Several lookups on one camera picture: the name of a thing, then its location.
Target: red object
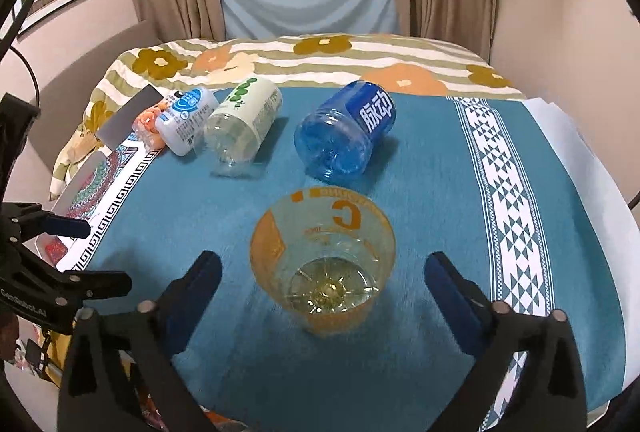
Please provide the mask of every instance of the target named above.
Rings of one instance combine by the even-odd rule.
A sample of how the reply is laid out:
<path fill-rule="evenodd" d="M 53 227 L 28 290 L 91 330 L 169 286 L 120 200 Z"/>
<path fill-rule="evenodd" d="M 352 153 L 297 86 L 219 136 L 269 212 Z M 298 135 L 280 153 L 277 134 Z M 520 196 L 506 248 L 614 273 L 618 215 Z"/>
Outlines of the red object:
<path fill-rule="evenodd" d="M 69 251 L 63 242 L 57 237 L 54 237 L 51 242 L 44 247 L 44 250 L 47 252 L 47 255 L 49 255 L 51 264 L 54 266 L 57 265 L 57 263 L 60 262 L 60 259 L 62 259 L 66 255 L 66 252 Z"/>

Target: wall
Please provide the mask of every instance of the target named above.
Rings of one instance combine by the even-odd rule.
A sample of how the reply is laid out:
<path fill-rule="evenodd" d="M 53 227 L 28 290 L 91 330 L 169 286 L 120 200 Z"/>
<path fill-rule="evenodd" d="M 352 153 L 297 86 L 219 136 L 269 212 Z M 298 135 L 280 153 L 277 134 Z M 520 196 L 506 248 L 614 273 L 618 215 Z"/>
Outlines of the wall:
<path fill-rule="evenodd" d="M 32 28 L 14 46 L 29 60 L 42 88 L 78 57 L 137 22 L 132 0 L 79 0 Z M 0 95 L 10 92 L 26 101 L 33 98 L 29 74 L 14 54 L 2 59 L 0 74 Z M 50 179 L 50 171 L 27 143 L 5 199 L 44 203 Z"/>
<path fill-rule="evenodd" d="M 4 364 L 4 373 L 22 406 L 42 432 L 56 432 L 58 428 L 58 388 L 53 383 L 24 374 L 10 364 Z"/>
<path fill-rule="evenodd" d="M 500 0 L 491 62 L 574 118 L 627 200 L 640 190 L 640 25 L 625 0 Z"/>

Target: black cable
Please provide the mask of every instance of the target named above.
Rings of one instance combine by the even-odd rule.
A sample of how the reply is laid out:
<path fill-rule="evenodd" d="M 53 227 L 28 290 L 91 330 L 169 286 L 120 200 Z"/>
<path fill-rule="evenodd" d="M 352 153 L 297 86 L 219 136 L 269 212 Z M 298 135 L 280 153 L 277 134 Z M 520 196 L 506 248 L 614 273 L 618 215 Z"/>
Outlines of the black cable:
<path fill-rule="evenodd" d="M 6 35 L 4 36 L 4 38 L 0 38 L 0 58 L 4 57 L 4 55 L 8 50 L 13 51 L 20 58 L 22 63 L 26 66 L 27 71 L 31 76 L 31 80 L 33 81 L 33 88 L 36 91 L 36 107 L 39 108 L 40 107 L 40 88 L 38 87 L 38 80 L 36 79 L 36 75 L 33 72 L 33 69 L 31 68 L 29 61 L 24 57 L 22 53 L 20 53 L 19 50 L 16 50 L 11 44 L 11 42 L 18 35 L 18 32 L 20 31 L 20 27 L 24 23 L 24 20 L 29 15 L 29 11 L 31 10 L 31 7 L 33 6 L 34 2 L 35 0 L 25 0 L 25 2 L 22 4 L 22 8 L 20 8 L 20 12 L 14 19 L 14 22 L 12 23 L 12 25 L 9 27 L 9 30 L 6 32 Z"/>
<path fill-rule="evenodd" d="M 33 81 L 33 88 L 36 90 L 36 107 L 40 107 L 40 88 L 38 87 L 38 79 L 36 79 L 36 73 L 33 72 L 29 61 L 25 58 L 25 56 L 20 53 L 19 50 L 16 50 L 13 46 L 9 46 L 9 50 L 13 51 L 20 58 L 22 63 L 26 66 L 29 75 L 31 75 L 31 80 Z"/>
<path fill-rule="evenodd" d="M 636 194 L 636 197 L 634 197 L 627 206 L 629 207 L 629 210 L 633 210 L 638 206 L 638 203 L 640 203 L 640 192 Z"/>
<path fill-rule="evenodd" d="M 6 32 L 6 35 L 2 40 L 0 40 L 0 59 L 4 57 L 7 51 L 9 51 L 9 47 L 12 42 L 18 35 L 20 31 L 20 27 L 24 24 L 25 19 L 29 15 L 29 11 L 33 6 L 35 0 L 25 0 L 22 4 L 22 8 L 17 16 L 15 16 L 14 22 L 9 27 L 9 30 Z"/>

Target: clear plastic bottle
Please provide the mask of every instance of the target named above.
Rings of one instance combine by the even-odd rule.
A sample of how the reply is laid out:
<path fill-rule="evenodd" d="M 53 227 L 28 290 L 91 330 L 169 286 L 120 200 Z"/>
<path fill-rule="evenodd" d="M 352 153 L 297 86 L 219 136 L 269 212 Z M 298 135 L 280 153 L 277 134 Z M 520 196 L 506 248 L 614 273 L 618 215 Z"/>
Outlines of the clear plastic bottle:
<path fill-rule="evenodd" d="M 282 93 L 264 78 L 252 77 L 231 91 L 204 129 L 219 173 L 253 161 L 281 105 Z"/>
<path fill-rule="evenodd" d="M 352 82 L 302 120 L 296 151 L 310 176 L 348 179 L 364 172 L 375 143 L 395 122 L 396 107 L 382 87 Z"/>

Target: bottle label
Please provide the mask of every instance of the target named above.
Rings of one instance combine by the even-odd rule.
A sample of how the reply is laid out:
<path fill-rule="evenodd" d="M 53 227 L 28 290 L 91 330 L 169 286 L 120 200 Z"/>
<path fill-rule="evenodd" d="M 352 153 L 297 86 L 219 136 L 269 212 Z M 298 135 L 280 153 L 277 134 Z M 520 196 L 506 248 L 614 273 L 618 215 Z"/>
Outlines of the bottle label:
<path fill-rule="evenodd" d="M 193 113 L 198 108 L 202 93 L 198 89 L 187 91 L 181 99 L 172 106 L 178 113 Z"/>
<path fill-rule="evenodd" d="M 281 105 L 282 93 L 273 82 L 251 77 L 231 91 L 216 114 L 242 120 L 262 143 Z"/>
<path fill-rule="evenodd" d="M 380 86 L 365 82 L 346 103 L 351 117 L 375 141 L 384 135 L 396 120 L 396 106 L 391 96 Z"/>

